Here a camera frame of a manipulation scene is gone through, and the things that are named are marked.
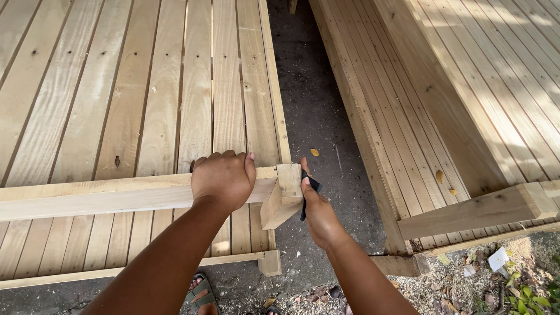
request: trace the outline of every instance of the concrete floor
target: concrete floor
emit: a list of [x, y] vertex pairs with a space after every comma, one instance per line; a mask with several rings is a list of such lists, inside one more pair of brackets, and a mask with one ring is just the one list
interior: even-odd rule
[[[380, 254], [385, 233], [309, 3], [300, 0], [296, 14], [290, 15], [287, 0], [269, 0], [268, 10], [292, 161], [307, 156], [344, 227], [368, 254]], [[320, 155], [312, 156], [310, 149]], [[299, 216], [276, 229], [281, 276], [264, 277], [256, 262], [202, 269], [220, 305], [239, 314], [261, 314], [269, 295], [337, 283], [324, 251], [313, 243]], [[76, 314], [111, 280], [2, 290], [0, 314]], [[188, 312], [184, 306], [181, 313]]]

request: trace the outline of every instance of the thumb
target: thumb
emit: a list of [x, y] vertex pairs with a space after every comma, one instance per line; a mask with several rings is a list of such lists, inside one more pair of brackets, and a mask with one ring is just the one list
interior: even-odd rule
[[304, 193], [304, 198], [308, 206], [312, 206], [314, 203], [320, 201], [319, 194], [317, 194], [309, 183], [309, 177], [301, 181], [301, 191]]
[[255, 169], [255, 153], [250, 152], [245, 157], [245, 174], [249, 178], [251, 187], [255, 187], [256, 169]]

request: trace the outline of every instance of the black sandpaper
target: black sandpaper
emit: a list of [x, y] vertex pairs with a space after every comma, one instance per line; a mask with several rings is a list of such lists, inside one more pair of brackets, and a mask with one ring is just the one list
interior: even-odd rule
[[[318, 181], [316, 181], [316, 180], [312, 179], [311, 177], [309, 177], [309, 175], [307, 174], [307, 172], [306, 172], [304, 169], [302, 169], [302, 170], [301, 170], [301, 178], [304, 179], [304, 178], [306, 178], [306, 177], [309, 178], [309, 184], [311, 185], [311, 188], [313, 188], [313, 190], [315, 190], [317, 193], [319, 193], [319, 192], [321, 191], [321, 188], [323, 187], [323, 185], [321, 185]], [[305, 221], [305, 217], [306, 217], [306, 216], [305, 216], [305, 207], [306, 207], [306, 205], [307, 205], [307, 203], [306, 203], [305, 198], [304, 198], [304, 207], [301, 209], [301, 218], [300, 218], [300, 220], [301, 220], [302, 222]]]

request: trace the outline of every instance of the sandal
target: sandal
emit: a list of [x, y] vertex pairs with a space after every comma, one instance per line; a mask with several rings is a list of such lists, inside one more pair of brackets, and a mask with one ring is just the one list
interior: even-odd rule
[[274, 306], [269, 306], [269, 307], [267, 308], [267, 312], [265, 313], [265, 315], [268, 315], [268, 312], [272, 312], [273, 315], [274, 315], [274, 314], [282, 315], [282, 314], [280, 314], [280, 311], [279, 311], [276, 307], [274, 307]]
[[[201, 306], [214, 303], [216, 305], [216, 309], [218, 309], [218, 315], [222, 315], [222, 313], [220, 312], [220, 308], [218, 307], [218, 303], [216, 303], [216, 299], [214, 298], [214, 294], [212, 293], [212, 288], [210, 288], [210, 283], [208, 282], [206, 275], [199, 272], [198, 274], [194, 275], [193, 281], [196, 281], [196, 279], [198, 278], [202, 278], [202, 281], [194, 289], [190, 290], [186, 294], [186, 299], [190, 303], [192, 303], [193, 306], [195, 307], [194, 309], [195, 313], [198, 313], [198, 309]], [[201, 297], [196, 302], [193, 302], [197, 294], [199, 294], [204, 290], [208, 290], [208, 294]]]

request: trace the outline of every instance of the foot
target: foot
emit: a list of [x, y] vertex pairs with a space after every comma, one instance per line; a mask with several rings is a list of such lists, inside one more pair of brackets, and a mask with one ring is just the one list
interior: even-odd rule
[[[197, 285], [202, 282], [202, 280], [203, 279], [201, 277], [198, 277], [196, 280], [193, 280], [193, 282], [191, 282], [190, 284], [189, 290], [196, 288]], [[208, 294], [208, 290], [203, 290], [202, 292], [200, 292], [194, 297], [193, 302], [196, 302], [198, 299], [205, 296], [206, 294]], [[203, 305], [198, 308], [198, 315], [218, 315], [218, 306], [215, 303]]]

